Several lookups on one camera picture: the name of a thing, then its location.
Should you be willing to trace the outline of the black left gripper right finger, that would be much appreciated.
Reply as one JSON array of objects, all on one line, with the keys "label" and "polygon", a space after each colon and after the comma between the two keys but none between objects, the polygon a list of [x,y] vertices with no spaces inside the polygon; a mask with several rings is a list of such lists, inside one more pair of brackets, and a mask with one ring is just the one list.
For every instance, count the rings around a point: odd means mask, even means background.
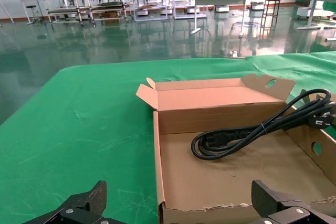
[{"label": "black left gripper right finger", "polygon": [[251,183],[251,202],[260,218],[254,224],[328,223],[335,218],[313,210],[294,195],[270,189],[261,180]]}]

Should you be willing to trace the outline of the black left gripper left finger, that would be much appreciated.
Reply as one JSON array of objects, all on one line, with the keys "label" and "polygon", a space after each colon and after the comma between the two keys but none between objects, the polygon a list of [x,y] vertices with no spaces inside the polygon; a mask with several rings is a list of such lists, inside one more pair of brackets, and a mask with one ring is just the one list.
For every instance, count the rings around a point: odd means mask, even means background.
[{"label": "black left gripper left finger", "polygon": [[69,196],[57,209],[27,221],[35,223],[117,223],[102,214],[107,205],[107,182],[98,181],[90,191]]}]

